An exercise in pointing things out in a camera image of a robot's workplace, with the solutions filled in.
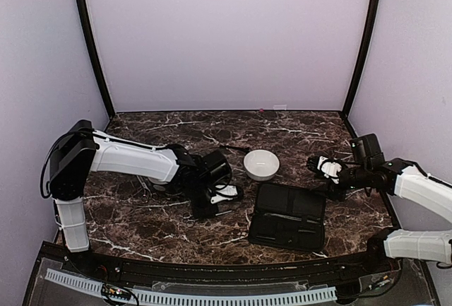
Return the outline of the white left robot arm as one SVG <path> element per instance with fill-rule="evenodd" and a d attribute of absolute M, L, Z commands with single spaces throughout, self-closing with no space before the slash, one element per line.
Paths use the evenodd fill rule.
<path fill-rule="evenodd" d="M 71 261 L 85 275 L 100 268 L 89 251 L 85 219 L 85 186 L 94 177 L 134 176 L 161 189 L 182 194 L 194 218 L 215 216 L 221 202 L 233 200 L 238 190 L 230 184 L 232 170 L 220 151 L 190 153 L 173 143 L 152 146 L 111 136 L 82 119 L 50 147 L 40 173 L 40 195 L 52 199 Z"/>

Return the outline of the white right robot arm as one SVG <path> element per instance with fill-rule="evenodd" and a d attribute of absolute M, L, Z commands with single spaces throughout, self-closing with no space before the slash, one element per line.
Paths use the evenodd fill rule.
<path fill-rule="evenodd" d="M 325 156 L 310 157 L 307 168 L 327 181 L 322 192 L 331 200 L 348 192 L 374 189 L 387 194 L 397 226 L 369 239 L 361 268 L 376 273 L 389 259 L 434 261 L 451 267 L 451 184 L 425 172 L 416 162 L 395 158 L 376 165 L 369 160 L 345 163 Z"/>

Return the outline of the black zippered tool case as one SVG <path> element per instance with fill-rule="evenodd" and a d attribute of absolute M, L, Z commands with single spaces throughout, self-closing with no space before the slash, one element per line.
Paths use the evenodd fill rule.
<path fill-rule="evenodd" d="M 301 187 L 258 186 L 248 241 L 252 244 L 316 252 L 325 243 L 326 198 Z"/>

